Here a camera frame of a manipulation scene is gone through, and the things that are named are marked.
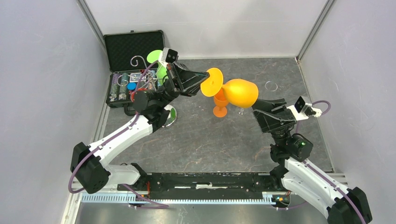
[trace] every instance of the case lid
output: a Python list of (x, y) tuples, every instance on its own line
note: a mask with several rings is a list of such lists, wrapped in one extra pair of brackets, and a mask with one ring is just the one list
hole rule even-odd
[(165, 47), (163, 32), (161, 30), (147, 32), (131, 32), (126, 34), (104, 35), (107, 57), (109, 59), (110, 71), (123, 72), (131, 70), (145, 69), (141, 58), (138, 60), (138, 66), (131, 65), (131, 58), (140, 55), (146, 60), (147, 55), (153, 50), (162, 50)]

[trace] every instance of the marble surface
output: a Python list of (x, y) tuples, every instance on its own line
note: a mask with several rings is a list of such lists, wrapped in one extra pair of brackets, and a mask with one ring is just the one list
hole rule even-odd
[[(217, 67), (224, 81), (243, 78), (259, 87), (259, 98), (285, 98), (288, 105), (299, 96), (307, 96), (303, 78), (294, 58), (197, 59), (180, 60), (190, 70), (205, 71)], [(199, 92), (192, 98), (180, 96), (171, 105), (177, 110), (177, 121), (168, 129), (159, 129), (140, 139), (119, 154), (111, 164), (138, 163), (146, 172), (269, 172), (277, 164), (269, 156), (273, 143), (263, 134), (251, 108), (240, 114), (228, 105), (224, 118), (213, 115), (213, 98)], [(123, 108), (110, 109), (105, 136), (127, 123), (132, 117)], [(302, 122), (300, 133), (314, 149), (310, 160), (324, 171), (331, 171), (327, 151), (315, 118)]]

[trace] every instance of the white panel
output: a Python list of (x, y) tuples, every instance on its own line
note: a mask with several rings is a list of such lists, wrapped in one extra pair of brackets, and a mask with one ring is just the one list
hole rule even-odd
[(396, 1), (336, 1), (302, 60), (337, 171), (368, 196), (374, 224), (394, 223)]
[(161, 29), (182, 58), (295, 56), (326, 0), (87, 0), (104, 34)]
[(110, 72), (73, 0), (0, 3), (0, 223), (57, 224)]

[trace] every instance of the black case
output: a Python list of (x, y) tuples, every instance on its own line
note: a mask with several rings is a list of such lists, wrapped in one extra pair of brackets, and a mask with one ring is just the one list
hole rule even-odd
[[(105, 45), (107, 50), (107, 57), (109, 60), (110, 76), (109, 86), (107, 88), (106, 104), (109, 107), (123, 107), (124, 112), (128, 116), (135, 115), (135, 111), (132, 108), (132, 101), (130, 95), (127, 99), (115, 100), (110, 102), (110, 89), (112, 85), (112, 79), (114, 73), (134, 73), (145, 69), (144, 63), (141, 58), (136, 58), (139, 65), (134, 67), (130, 64), (133, 56), (140, 55), (145, 60), (147, 55), (153, 50), (162, 50), (165, 47), (165, 40), (162, 30), (147, 31), (147, 32), (133, 32), (125, 34), (111, 34), (104, 35)], [(158, 68), (158, 65), (154, 65), (151, 69)]]

